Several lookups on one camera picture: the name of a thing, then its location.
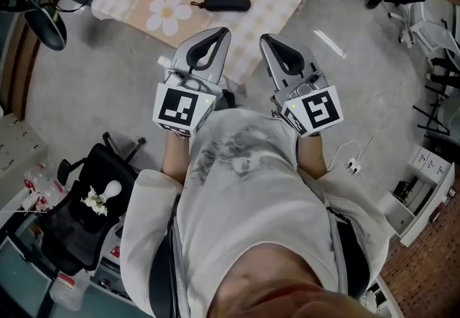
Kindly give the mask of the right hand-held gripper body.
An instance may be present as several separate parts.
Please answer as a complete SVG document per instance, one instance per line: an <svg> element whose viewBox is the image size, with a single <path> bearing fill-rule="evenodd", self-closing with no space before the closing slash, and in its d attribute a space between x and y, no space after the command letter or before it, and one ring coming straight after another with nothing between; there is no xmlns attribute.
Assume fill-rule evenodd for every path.
<svg viewBox="0 0 460 318"><path fill-rule="evenodd" d="M313 136L344 120L336 87L328 84L323 71L294 80L271 100L300 137Z"/></svg>

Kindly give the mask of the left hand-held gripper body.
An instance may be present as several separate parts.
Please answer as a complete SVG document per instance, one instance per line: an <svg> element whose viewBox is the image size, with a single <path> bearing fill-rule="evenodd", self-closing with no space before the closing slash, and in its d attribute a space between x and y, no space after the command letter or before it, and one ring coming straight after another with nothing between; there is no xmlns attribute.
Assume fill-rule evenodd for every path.
<svg viewBox="0 0 460 318"><path fill-rule="evenodd" d="M175 68L168 68L166 74L165 81L157 85L152 120L164 130L192 137L214 111L223 91Z"/></svg>

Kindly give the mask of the black glasses case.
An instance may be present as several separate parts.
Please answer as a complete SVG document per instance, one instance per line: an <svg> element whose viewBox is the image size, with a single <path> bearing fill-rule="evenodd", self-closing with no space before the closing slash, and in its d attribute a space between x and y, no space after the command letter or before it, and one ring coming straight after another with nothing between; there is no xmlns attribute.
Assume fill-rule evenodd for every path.
<svg viewBox="0 0 460 318"><path fill-rule="evenodd" d="M250 0L203 0L192 1L190 5L209 12L247 12L252 3Z"/></svg>

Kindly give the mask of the person's left forearm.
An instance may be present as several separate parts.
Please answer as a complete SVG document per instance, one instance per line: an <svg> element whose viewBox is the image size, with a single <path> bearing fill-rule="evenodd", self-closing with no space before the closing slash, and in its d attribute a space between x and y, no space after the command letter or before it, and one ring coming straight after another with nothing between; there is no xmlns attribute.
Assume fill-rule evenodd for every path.
<svg viewBox="0 0 460 318"><path fill-rule="evenodd" d="M168 132L160 171L184 185L189 164L190 139L178 137L175 133Z"/></svg>

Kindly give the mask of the person's white t-shirt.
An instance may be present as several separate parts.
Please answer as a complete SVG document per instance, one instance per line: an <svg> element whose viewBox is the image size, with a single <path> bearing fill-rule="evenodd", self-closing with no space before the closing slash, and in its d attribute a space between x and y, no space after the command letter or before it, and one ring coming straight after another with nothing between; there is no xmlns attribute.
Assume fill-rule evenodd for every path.
<svg viewBox="0 0 460 318"><path fill-rule="evenodd" d="M139 173L121 238L121 279L131 300L159 318L207 318L220 282L251 247L299 255L322 287L359 302L382 269L386 219L343 167L319 179L299 169L299 136L284 120L246 109L212 113L190 139L184 185Z"/></svg>

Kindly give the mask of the white vase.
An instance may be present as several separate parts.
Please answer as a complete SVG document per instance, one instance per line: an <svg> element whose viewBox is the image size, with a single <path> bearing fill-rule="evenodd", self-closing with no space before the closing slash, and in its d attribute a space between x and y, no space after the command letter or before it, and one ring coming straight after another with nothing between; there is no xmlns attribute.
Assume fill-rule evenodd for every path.
<svg viewBox="0 0 460 318"><path fill-rule="evenodd" d="M103 193L99 196L103 203L106 203L110 198L114 198L121 193L122 186L118 181L110 181Z"/></svg>

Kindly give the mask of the white flower bunch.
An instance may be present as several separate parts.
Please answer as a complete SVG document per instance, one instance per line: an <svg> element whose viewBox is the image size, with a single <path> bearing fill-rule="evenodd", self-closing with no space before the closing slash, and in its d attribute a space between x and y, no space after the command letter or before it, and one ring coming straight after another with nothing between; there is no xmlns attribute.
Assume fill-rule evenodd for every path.
<svg viewBox="0 0 460 318"><path fill-rule="evenodd" d="M88 195L81 199L80 202L89 207L97 215L108 215L108 209L105 205L105 200L102 195L98 195L95 189L91 186Z"/></svg>

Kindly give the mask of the white drawer cabinet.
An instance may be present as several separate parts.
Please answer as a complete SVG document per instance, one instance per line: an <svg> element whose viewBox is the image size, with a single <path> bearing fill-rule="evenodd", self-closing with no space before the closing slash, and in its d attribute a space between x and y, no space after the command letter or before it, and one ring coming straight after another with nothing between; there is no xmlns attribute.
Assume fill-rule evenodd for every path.
<svg viewBox="0 0 460 318"><path fill-rule="evenodd" d="M444 179L451 166L442 157L420 145L414 149L409 165L419 172L425 180L435 184Z"/></svg>

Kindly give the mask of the black office chair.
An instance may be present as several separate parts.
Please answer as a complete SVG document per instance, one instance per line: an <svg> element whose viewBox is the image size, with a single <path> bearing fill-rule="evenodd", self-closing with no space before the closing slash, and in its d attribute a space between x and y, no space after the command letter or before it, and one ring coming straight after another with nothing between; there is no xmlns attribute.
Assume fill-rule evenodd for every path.
<svg viewBox="0 0 460 318"><path fill-rule="evenodd" d="M78 271L96 270L101 259L107 235L125 215L138 172L130 162L139 149L146 144L145 138L137 141L126 158L112 147L111 135L102 135L103 143L93 146L81 160L70 163L63 159L57 170L60 185L67 183L69 175L80 168L78 179L73 182L68 194L46 215L39 218L43 231L41 250L44 256L59 270L69 276ZM118 196L106 203L108 215L95 214L81 203L92 186L101 195L110 181L118 181L122 190Z"/></svg>

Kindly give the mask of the grey locker cabinet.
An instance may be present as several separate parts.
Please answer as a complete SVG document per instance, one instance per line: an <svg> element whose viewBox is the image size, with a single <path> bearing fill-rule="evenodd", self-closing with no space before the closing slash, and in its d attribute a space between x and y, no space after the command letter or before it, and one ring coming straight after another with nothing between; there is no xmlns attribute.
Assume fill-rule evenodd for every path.
<svg viewBox="0 0 460 318"><path fill-rule="evenodd" d="M0 117L0 179L23 174L47 157L47 144L14 113Z"/></svg>

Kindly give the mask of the brown wooden step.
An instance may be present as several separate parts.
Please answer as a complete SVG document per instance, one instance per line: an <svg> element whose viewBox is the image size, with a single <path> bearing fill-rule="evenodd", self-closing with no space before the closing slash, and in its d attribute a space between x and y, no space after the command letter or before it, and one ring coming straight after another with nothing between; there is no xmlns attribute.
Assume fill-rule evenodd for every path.
<svg viewBox="0 0 460 318"><path fill-rule="evenodd" d="M40 41L26 19L14 14L0 54L0 106L20 120L26 116L27 97Z"/></svg>

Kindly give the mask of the person's neck and chin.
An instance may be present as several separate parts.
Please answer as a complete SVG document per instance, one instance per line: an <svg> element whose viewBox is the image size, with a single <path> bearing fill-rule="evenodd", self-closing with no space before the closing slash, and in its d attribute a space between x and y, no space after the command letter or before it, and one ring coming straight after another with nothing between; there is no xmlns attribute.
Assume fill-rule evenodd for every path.
<svg viewBox="0 0 460 318"><path fill-rule="evenodd" d="M355 299L325 290L299 255L270 243L251 247L226 273L207 318L379 318Z"/></svg>

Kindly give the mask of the large clear water bottle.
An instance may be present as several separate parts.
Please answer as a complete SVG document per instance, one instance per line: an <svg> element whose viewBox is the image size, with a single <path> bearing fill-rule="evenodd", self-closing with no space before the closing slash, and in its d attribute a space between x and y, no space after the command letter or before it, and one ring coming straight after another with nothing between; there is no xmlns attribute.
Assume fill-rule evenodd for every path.
<svg viewBox="0 0 460 318"><path fill-rule="evenodd" d="M73 312L83 304L83 297L90 283L90 273L82 269L74 276L59 271L50 288L50 297L58 305Z"/></svg>

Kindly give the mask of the glass desk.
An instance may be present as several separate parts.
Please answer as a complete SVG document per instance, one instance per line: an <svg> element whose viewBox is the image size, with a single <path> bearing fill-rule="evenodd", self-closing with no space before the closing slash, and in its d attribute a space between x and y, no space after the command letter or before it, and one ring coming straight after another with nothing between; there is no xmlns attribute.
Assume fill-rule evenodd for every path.
<svg viewBox="0 0 460 318"><path fill-rule="evenodd" d="M0 318L148 318L125 294L119 274L101 265L91 277L79 310L50 297L54 282L5 237L0 243Z"/></svg>

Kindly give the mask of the black frame folding chair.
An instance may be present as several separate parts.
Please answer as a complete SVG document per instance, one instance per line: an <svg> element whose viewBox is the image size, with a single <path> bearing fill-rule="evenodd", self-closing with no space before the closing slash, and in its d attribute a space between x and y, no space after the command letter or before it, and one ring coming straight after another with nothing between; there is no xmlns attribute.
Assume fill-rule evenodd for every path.
<svg viewBox="0 0 460 318"><path fill-rule="evenodd" d="M460 68L450 58L431 58L428 62L433 67L445 68L446 72L443 75L426 73L425 79L442 89L425 85L436 95L436 100L431 104L430 113L413 106L414 110L428 118L426 124L418 124L417 128L447 137L460 145Z"/></svg>

